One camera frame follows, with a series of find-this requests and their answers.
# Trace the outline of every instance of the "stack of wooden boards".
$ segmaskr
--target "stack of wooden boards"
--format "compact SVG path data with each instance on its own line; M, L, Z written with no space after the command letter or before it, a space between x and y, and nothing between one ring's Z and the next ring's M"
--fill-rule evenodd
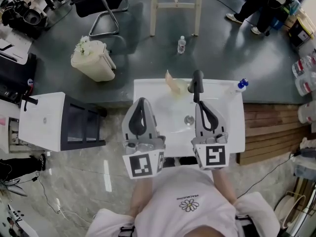
M246 149L237 155L237 163L247 165L296 150L310 133L310 126L298 120L298 107L244 104Z

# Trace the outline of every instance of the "marble tile floor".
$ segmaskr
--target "marble tile floor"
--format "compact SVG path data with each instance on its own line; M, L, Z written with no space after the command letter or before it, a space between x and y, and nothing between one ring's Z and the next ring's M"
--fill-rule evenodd
M56 214L46 203L41 184L28 182L20 187L28 194L21 197L10 193L13 200L28 203L39 214L49 220L60 237L84 237L92 217L100 208L116 213L124 213L129 206L134 181L130 180L122 160L124 148L121 144L121 122L127 110L109 110L102 125L101 136L106 146L84 150L51 152L47 156L47 170L39 179L45 187L48 201ZM0 158L23 158L28 154L3 155ZM236 164L231 156L227 173L237 191L244 193L252 184L259 181L275 166L286 161L288 154L247 166ZM274 207L287 190L292 190L296 178L293 177L291 161L277 168L251 191L259 191ZM30 180L35 174L24 176L21 182Z

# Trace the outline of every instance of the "faucet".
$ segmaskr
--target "faucet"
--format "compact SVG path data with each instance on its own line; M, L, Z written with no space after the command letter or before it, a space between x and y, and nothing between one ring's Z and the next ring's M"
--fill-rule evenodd
M188 91L194 94L193 101L195 103L199 102L199 94L204 92L203 77L204 74L201 70L195 70L188 87Z

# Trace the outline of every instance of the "white sleeve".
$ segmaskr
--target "white sleeve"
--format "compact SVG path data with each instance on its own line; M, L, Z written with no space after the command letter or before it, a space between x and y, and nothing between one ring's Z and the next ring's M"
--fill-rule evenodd
M101 209L95 216L85 237L118 237L120 228L134 223L134 218Z
M238 215L248 215L260 237L277 237L280 231L279 221L259 192L243 195L234 203Z

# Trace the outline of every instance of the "gray floor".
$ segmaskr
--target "gray floor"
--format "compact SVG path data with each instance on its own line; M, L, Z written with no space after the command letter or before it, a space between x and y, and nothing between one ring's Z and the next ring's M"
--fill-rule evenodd
M32 206L40 215L49 220L60 237L84 237L88 222L101 208L116 213L128 209L133 181L129 179L122 160L124 148L121 144L121 122L126 110L112 110L103 122L101 136L108 144L100 148L51 153L47 157L47 170L40 180L45 187L49 203L63 214L55 214L47 205L43 188L38 181L21 184L28 197L9 194L13 200ZM5 155L0 158L24 158L28 154ZM235 155L231 156L230 166L226 169L238 196L255 182L286 161L288 154L263 162L239 166ZM21 182L30 180L35 174L24 176ZM293 177L293 162L281 165L250 192L259 191L267 202L275 207L287 190L292 190L296 178Z
M72 68L71 54L81 36L88 34L97 15L79 18L75 8L33 43L39 57L34 94L64 91L87 103L131 102L133 80L163 78L166 70L175 78L190 78L196 69L206 79L240 80L250 86L243 93L248 103L304 103L293 80L291 66L298 56L290 48L286 33L271 31L255 36L251 25L227 21L232 12L216 0L203 0L200 36L192 37L194 13L189 10L158 12L156 36L149 36L150 0L129 0L128 12L118 13L118 36L100 38L112 50L116 78L96 83ZM244 0L221 0L239 11ZM257 22L258 15L249 20ZM108 17L97 32L109 30ZM177 40L187 39L186 51L177 54Z

